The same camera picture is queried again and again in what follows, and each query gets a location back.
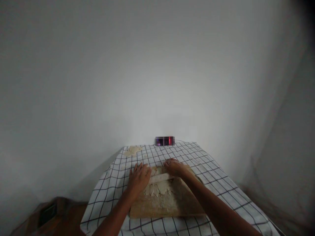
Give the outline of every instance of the left hand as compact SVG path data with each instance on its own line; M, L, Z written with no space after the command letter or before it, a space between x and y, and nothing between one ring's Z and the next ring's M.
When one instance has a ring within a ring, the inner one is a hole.
M127 190L129 190L135 198L137 198L148 185L151 171L152 169L148 167L148 164L143 165L142 163L139 166L138 163L135 165L134 172L130 169Z

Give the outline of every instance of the white wall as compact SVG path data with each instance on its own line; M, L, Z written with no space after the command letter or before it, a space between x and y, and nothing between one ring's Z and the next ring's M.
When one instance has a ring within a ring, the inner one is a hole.
M0 234L38 202L88 200L94 169L157 135L197 141L242 183L294 68L287 1L1 4Z
M248 186L260 196L266 194L275 206L304 225L310 224L309 216L315 208L314 65L315 53L310 47L289 86L257 162L262 186L255 176Z

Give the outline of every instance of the wooden board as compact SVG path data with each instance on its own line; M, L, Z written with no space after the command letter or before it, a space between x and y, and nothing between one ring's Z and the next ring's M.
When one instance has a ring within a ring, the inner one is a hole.
M166 173L164 167L152 167L152 172ZM166 180L169 191L164 194L150 195L145 191L131 206L130 218L159 218L205 215L201 205L181 178Z

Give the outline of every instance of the wrist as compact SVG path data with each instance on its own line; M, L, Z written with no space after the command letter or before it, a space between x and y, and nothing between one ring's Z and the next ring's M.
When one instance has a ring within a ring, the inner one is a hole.
M184 169L181 171L179 177L184 180L184 179L189 178L190 175L191 175L191 173L189 172L189 170L187 170L186 168L184 168Z
M124 195L126 195L126 197L128 199L130 199L132 202L134 202L137 197L138 197L138 193L135 191L134 188L130 188L129 186L127 187L127 189L124 191L123 193Z

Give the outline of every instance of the table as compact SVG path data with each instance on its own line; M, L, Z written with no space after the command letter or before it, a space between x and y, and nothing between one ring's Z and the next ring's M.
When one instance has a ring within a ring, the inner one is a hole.
M174 146L139 145L135 156L127 157L124 147L96 184L83 215L80 228L91 236L117 204L127 188L129 170L136 163L161 166L169 158L189 165L205 186L263 235L279 235L268 217L224 173L217 162L196 142L176 141ZM209 218L130 219L127 215L119 235L218 235Z

